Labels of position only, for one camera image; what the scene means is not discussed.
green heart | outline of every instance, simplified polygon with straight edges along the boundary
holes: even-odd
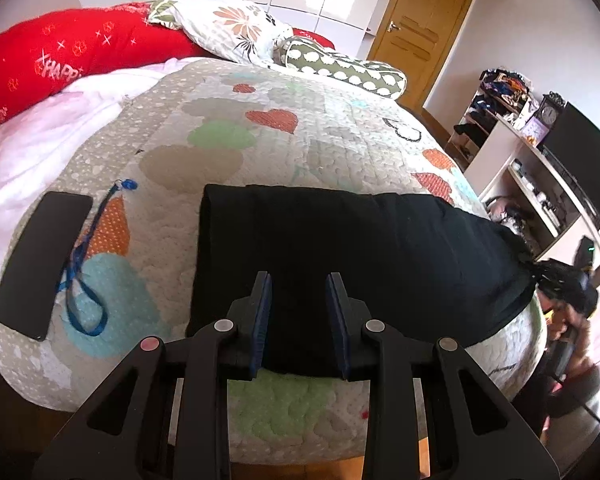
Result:
[[[187,141],[200,148],[231,148],[243,150],[256,143],[256,138],[240,124],[216,119],[193,130]]]

shelf unit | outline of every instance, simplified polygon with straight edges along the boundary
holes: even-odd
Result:
[[[553,224],[553,222],[551,222],[550,218],[544,212],[544,209],[542,209],[542,205],[538,202],[538,199],[536,198],[536,196],[530,190],[528,190],[526,188],[525,183],[522,182],[522,179],[520,178],[520,176],[516,170],[514,170],[511,166],[508,166],[507,171],[509,171],[509,174],[512,177],[513,181],[518,185],[518,187],[520,188],[520,191],[522,191],[522,194],[525,196],[527,201],[531,204],[531,207],[535,210],[536,213],[538,213],[538,216],[540,217],[542,223],[545,225],[545,227],[548,229],[548,231],[553,235],[553,237],[557,238],[560,235],[560,233],[558,232],[557,227]]]
[[[487,137],[489,137],[489,134],[491,132],[489,130],[487,130],[486,128],[484,128],[477,121],[475,121],[474,118],[472,118],[470,115],[471,111],[474,110],[474,108],[472,108],[471,104],[474,102],[474,99],[477,96],[482,96],[482,95],[486,95],[490,98],[493,98],[496,102],[501,104],[504,107],[504,109],[506,109],[508,112],[519,114],[520,110],[513,107],[512,105],[510,105],[505,100],[501,99],[493,91],[486,89],[482,84],[482,80],[480,80],[478,89],[475,91],[474,97],[471,99],[471,103],[469,104],[469,106],[465,110],[464,114],[462,115],[462,118],[460,119],[459,124],[467,124],[467,123],[475,124],[482,130],[483,133],[485,133],[487,135]],[[487,114],[489,114],[495,120],[503,120],[502,117],[499,117],[498,115],[492,113],[490,110],[485,110],[485,112]],[[466,156],[462,152],[462,150],[466,150],[469,153],[469,156]],[[449,140],[447,141],[447,143],[445,145],[445,151],[453,158],[453,160],[456,161],[458,166],[460,166],[460,169],[462,171],[464,171],[469,166],[469,164],[471,164],[471,162],[474,160],[474,157],[480,151],[480,147],[475,142],[473,142],[466,134],[458,134],[456,131],[454,131],[451,134],[451,136],[449,137]]]
[[[526,188],[520,174],[511,167],[517,159],[524,174],[560,210],[556,227],[535,194]],[[595,243],[594,268],[600,265],[600,230],[583,204],[550,161],[502,117],[494,126],[480,152],[464,172],[470,186],[483,203],[497,196],[511,196],[531,214],[528,221],[538,243],[537,260],[554,258],[566,264],[583,236]]]

black phone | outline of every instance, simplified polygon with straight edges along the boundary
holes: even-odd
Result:
[[[87,195],[45,193],[4,269],[0,323],[44,341],[62,270],[92,205]]]

folded black fabric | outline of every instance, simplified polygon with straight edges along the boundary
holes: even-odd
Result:
[[[485,134],[479,126],[473,123],[456,124],[454,130],[457,134],[466,134],[479,148],[481,148],[487,140],[487,134]]]
[[[494,119],[490,115],[489,116],[485,115],[484,112],[480,113],[480,112],[474,111],[474,112],[471,112],[469,115],[475,122],[480,124],[480,126],[482,126],[489,133],[491,133],[491,130],[493,130],[493,127],[498,122],[496,119]]]
[[[405,336],[462,346],[503,328],[530,301],[526,252],[507,228],[431,195],[357,195],[301,187],[209,184],[187,335],[272,275],[263,364],[337,376],[325,280],[340,272],[352,298]]]

red heart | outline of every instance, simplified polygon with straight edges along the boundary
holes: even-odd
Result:
[[[445,179],[440,178],[435,173],[412,173],[412,175],[433,196],[437,196],[454,205],[454,200],[451,198],[451,186]]]
[[[238,94],[253,94],[255,91],[256,89],[251,85],[247,85],[247,83],[240,83],[234,86],[234,92],[238,92]]]
[[[292,135],[296,130],[296,126],[298,126],[298,116],[288,110],[279,110],[278,108],[268,112],[250,110],[245,115],[252,123],[275,128]]]

